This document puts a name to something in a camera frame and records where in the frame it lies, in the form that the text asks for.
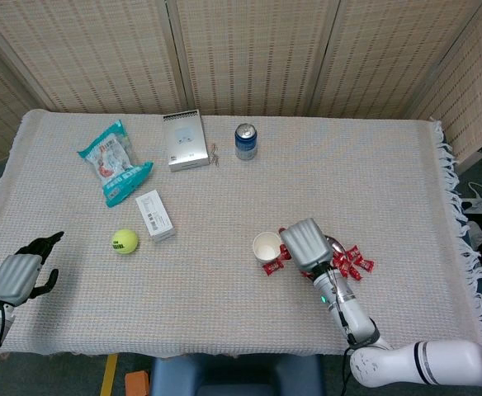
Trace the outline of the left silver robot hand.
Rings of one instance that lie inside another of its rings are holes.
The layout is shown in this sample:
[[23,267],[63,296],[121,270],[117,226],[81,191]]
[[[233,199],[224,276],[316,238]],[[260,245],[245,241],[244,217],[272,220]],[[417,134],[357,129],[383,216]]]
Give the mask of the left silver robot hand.
[[63,236],[64,231],[60,231],[47,238],[37,238],[7,256],[0,266],[0,305],[18,307],[52,291],[59,277],[57,268],[50,272],[43,285],[36,286],[35,283],[54,245]]

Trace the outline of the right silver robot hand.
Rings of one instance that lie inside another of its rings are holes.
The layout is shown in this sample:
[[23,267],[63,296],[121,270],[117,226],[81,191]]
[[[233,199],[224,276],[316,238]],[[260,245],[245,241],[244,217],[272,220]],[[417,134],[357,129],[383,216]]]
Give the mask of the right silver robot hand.
[[301,272],[316,279],[333,259],[333,248],[312,218],[304,219],[280,232],[292,261]]

